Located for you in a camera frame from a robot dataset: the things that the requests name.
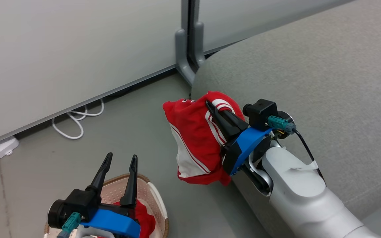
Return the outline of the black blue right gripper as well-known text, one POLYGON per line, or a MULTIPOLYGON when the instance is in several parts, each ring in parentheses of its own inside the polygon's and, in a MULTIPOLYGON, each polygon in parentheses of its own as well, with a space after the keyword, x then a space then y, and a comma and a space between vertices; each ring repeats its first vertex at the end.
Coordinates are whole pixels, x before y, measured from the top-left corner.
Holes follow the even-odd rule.
POLYGON ((272 128, 266 131, 248 128, 249 124, 232 113, 231 105, 225 100, 215 100, 214 103, 206 100, 205 104, 225 141, 238 136, 226 143, 221 151, 224 154, 223 169, 227 175, 233 176, 241 169, 250 153, 270 134, 272 128))

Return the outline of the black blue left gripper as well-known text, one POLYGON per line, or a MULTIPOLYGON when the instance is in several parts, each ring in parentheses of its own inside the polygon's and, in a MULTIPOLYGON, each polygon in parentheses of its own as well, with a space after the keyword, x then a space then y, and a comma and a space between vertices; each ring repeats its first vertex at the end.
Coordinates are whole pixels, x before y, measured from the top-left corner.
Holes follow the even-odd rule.
MULTIPOLYGON (((97 204, 101 202, 101 191, 107 172, 112 163, 112 152, 109 152, 98 169, 86 191, 94 193, 97 204)), ((89 222, 79 225, 79 237, 91 238, 139 238, 141 226, 136 221, 136 200, 138 186, 138 157, 133 155, 129 166, 129 177, 120 205, 101 204, 89 222)))

